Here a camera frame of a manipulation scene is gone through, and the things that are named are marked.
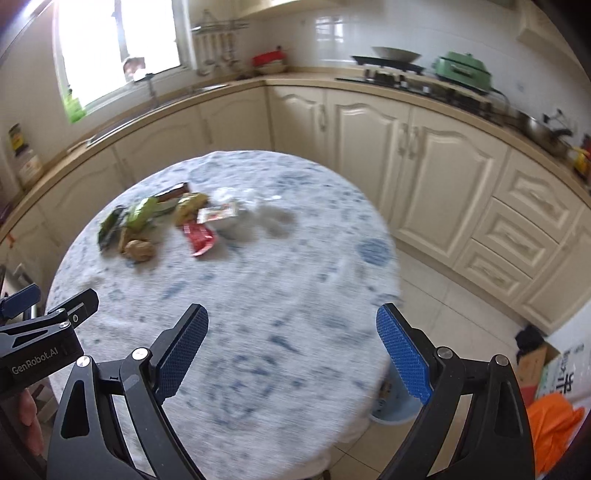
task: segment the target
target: bottle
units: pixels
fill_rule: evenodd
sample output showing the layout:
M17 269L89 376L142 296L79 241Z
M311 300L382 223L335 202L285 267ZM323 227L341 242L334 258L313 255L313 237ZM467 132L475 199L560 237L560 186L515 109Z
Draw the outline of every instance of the bottle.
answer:
M12 169L17 175L22 188L27 191L43 176L43 164L26 142L19 124L14 125L8 133L14 151Z
M80 100L74 98L72 89L68 85L68 93L64 97L64 108L66 109L66 115L71 124L76 123L82 117L86 116L86 110L82 107Z

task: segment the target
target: drawer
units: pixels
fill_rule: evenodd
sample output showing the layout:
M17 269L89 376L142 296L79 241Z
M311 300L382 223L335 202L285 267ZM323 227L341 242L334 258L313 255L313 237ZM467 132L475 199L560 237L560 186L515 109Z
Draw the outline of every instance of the drawer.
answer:
M558 243L583 204L564 183L524 154L512 150L493 194Z
M500 301L509 303L531 279L484 245L470 239L454 270Z
M497 199L491 199L472 237L530 277L558 248L546 233Z

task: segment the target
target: green snack bag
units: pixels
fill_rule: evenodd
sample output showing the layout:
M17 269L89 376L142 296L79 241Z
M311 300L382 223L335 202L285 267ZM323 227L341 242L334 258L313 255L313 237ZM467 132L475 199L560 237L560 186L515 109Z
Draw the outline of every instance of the green snack bag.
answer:
M127 217L127 228L136 233L140 232L154 214L157 203L157 198L148 197L144 198L136 206L131 207L131 211Z

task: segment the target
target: human hand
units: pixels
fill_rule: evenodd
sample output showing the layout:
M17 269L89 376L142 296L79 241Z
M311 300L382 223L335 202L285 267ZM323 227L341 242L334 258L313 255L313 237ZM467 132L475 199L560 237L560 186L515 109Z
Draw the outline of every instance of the human hand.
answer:
M39 420L37 420L37 405L27 388L22 391L18 401L18 419L27 427L25 445L34 456L41 455L43 453L43 434Z

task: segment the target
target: metal screw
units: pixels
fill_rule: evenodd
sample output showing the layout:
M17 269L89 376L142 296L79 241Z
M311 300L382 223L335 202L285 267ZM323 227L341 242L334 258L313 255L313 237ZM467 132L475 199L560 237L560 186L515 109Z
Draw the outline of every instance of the metal screw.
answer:
M497 355L495 357L495 362L502 367L506 367L507 365L509 365L509 359L505 355Z
M136 348L134 352L131 354L134 360L143 360L148 356L148 349L147 348Z
M76 360L76 365L78 365L79 367L86 367L88 364L90 363L90 357L84 355L81 356L78 360Z
M444 358L444 359L449 359L451 357L453 357L453 352L447 348L446 346L441 346L437 349L437 355L440 358Z

